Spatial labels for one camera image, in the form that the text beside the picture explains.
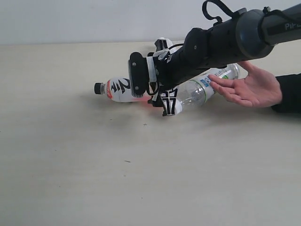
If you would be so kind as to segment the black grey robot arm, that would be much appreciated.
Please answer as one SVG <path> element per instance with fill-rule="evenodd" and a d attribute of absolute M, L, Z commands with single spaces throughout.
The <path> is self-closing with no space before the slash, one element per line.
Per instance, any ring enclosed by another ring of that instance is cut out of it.
<path fill-rule="evenodd" d="M 165 49 L 147 57 L 149 84 L 153 89 L 149 103 L 163 108 L 164 115 L 175 115 L 176 87 L 183 82 L 211 68 L 264 58 L 275 45 L 301 37 L 300 5 L 285 10 L 265 7 L 232 11 L 220 0 L 214 3 L 228 20 L 210 15 L 204 2 L 203 15 L 214 20 L 211 28 L 193 28 L 175 52 Z"/>

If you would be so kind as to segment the black sleeved forearm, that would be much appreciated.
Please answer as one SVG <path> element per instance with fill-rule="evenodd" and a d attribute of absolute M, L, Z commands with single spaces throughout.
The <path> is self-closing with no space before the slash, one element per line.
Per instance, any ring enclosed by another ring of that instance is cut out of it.
<path fill-rule="evenodd" d="M 277 76 L 282 100 L 271 108 L 277 113 L 301 113 L 301 74 Z"/>

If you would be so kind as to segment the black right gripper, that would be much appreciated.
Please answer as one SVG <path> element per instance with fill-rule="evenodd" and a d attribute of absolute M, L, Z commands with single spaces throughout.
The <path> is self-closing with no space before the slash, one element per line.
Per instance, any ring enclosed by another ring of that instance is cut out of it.
<path fill-rule="evenodd" d="M 173 53 L 171 50 L 165 48 L 147 54 L 147 82 L 152 89 L 158 88 L 153 93 L 147 89 L 150 96 L 147 103 L 163 107 L 162 116 L 178 114 L 176 86 L 211 68 L 206 65 L 206 56 L 199 53 L 197 46 L 181 46 Z"/>

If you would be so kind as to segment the open human hand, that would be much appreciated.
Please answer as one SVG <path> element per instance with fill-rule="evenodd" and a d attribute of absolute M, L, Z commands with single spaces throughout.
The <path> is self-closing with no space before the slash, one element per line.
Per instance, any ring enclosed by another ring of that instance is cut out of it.
<path fill-rule="evenodd" d="M 249 61 L 238 62 L 247 76 L 227 80 L 210 74 L 210 86 L 227 101 L 249 108 L 266 108 L 281 103 L 282 91 L 276 77 Z"/>

